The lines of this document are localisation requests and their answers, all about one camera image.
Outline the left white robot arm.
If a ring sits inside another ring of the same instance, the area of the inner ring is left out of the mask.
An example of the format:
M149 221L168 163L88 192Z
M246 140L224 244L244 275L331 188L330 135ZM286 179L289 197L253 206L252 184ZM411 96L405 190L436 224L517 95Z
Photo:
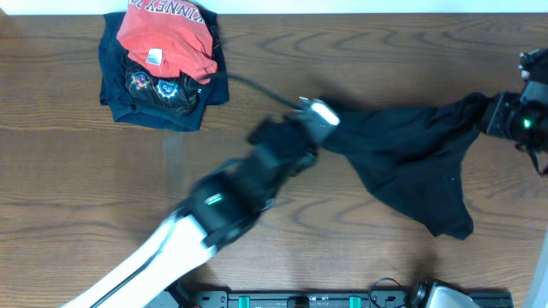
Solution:
M339 125L320 99L302 98L281 121L265 118L247 137L244 158L230 159L197 181L126 260L69 307L144 307L177 279L241 238L274 205L284 183L316 161Z

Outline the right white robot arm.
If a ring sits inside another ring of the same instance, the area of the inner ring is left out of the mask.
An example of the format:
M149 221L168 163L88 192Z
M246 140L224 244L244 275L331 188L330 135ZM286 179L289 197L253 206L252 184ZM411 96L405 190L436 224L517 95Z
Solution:
M491 98L479 121L479 130L492 137L512 140L530 157L535 171L547 176L537 155L547 152L547 49L519 55L524 86L520 92L500 92Z

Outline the black t-shirt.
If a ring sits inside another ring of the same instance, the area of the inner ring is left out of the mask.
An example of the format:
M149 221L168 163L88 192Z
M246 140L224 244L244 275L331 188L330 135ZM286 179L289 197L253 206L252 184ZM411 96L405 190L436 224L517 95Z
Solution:
M344 156L366 190L423 224L433 236L458 240L474 231L464 203L462 161L479 137L488 97L471 93L442 107L358 110L324 96L340 123L324 141Z

